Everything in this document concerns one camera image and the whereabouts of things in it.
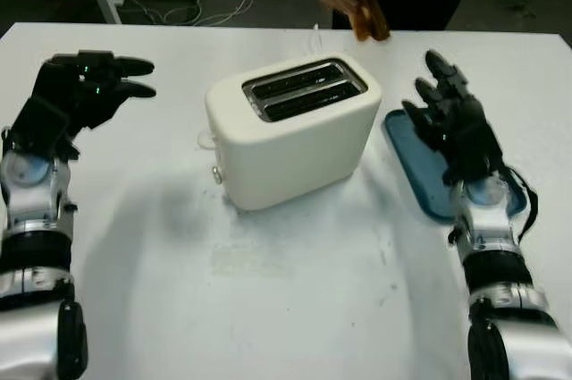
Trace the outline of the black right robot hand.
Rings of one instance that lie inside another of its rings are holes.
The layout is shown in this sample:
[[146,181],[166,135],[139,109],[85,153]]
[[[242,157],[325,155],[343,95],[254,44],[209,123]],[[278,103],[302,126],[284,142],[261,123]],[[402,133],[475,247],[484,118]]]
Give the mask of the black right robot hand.
[[418,138],[444,157],[447,168],[442,181],[447,185],[476,182],[501,170],[501,146],[481,102],[468,90],[465,75],[432,49],[425,53],[425,64],[436,80],[435,85],[415,80],[425,107],[407,100],[402,106]]

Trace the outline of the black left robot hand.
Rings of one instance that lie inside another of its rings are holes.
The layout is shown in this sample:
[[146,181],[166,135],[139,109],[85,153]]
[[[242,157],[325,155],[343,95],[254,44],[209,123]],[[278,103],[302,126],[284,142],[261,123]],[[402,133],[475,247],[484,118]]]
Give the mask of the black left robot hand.
[[146,59],[111,51],[57,54],[42,64],[32,94],[66,116],[66,134],[73,138],[109,121],[127,99],[154,97],[155,89],[132,80],[154,69]]

